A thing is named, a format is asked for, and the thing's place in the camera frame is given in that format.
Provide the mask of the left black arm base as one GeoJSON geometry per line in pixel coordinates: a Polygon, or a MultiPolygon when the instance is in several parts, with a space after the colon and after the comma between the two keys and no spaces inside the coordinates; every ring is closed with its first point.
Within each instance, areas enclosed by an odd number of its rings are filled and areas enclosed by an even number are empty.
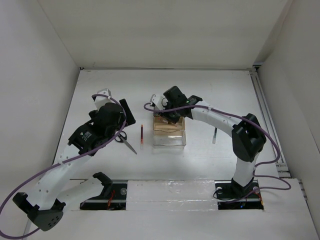
{"type": "Polygon", "coordinates": [[[93,177],[101,182],[103,189],[79,206],[84,211],[124,211],[127,204],[128,180],[111,180],[102,172],[93,177]]]}

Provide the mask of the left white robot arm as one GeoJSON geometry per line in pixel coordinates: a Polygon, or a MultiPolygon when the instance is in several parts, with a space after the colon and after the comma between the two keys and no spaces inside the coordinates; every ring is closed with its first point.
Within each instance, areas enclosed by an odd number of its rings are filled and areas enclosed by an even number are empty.
{"type": "Polygon", "coordinates": [[[97,148],[113,141],[123,127],[136,120],[125,99],[115,103],[95,99],[96,110],[89,112],[90,120],[79,126],[69,137],[66,148],[28,192],[18,192],[13,202],[26,213],[29,220],[46,232],[57,225],[71,203],[82,203],[92,197],[107,198],[113,181],[102,172],[93,174],[84,183],[64,190],[72,176],[88,162],[97,148]]]}

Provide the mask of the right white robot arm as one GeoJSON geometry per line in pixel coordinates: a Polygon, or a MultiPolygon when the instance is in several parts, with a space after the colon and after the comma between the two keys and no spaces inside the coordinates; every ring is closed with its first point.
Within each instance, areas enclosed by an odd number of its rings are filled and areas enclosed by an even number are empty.
{"type": "Polygon", "coordinates": [[[205,102],[202,98],[192,95],[187,98],[177,86],[164,92],[165,110],[174,109],[161,115],[171,122],[180,117],[207,123],[232,139],[232,149],[237,157],[235,173],[231,183],[224,190],[222,199],[238,199],[248,194],[254,176],[253,171],[257,158],[262,151],[266,137],[256,126],[260,126],[255,115],[249,113],[242,118],[225,115],[205,102]]]}

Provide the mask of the green pen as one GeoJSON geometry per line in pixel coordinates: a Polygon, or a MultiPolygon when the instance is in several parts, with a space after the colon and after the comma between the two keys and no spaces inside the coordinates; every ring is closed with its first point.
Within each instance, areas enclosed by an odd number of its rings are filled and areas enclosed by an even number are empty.
{"type": "Polygon", "coordinates": [[[218,129],[215,127],[215,128],[214,128],[213,138],[212,138],[212,144],[216,144],[216,140],[217,140],[217,131],[218,131],[218,129]]]}

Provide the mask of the red pen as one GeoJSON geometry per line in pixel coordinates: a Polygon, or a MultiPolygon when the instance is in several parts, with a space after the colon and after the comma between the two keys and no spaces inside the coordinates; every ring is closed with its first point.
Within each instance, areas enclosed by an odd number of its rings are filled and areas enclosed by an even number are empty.
{"type": "Polygon", "coordinates": [[[174,122],[171,122],[162,116],[157,117],[156,123],[160,124],[160,125],[174,125],[175,124],[174,122]]]}
{"type": "Polygon", "coordinates": [[[140,149],[144,149],[144,125],[140,125],[140,149]]]}

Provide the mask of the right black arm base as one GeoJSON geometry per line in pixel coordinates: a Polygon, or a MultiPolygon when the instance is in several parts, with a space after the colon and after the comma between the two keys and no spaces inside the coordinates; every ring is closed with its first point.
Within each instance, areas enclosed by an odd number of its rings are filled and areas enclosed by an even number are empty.
{"type": "Polygon", "coordinates": [[[257,180],[254,180],[244,193],[236,193],[232,189],[230,180],[218,180],[215,183],[213,198],[217,200],[218,210],[264,210],[264,204],[260,193],[251,193],[253,189],[258,188],[257,180]]]}

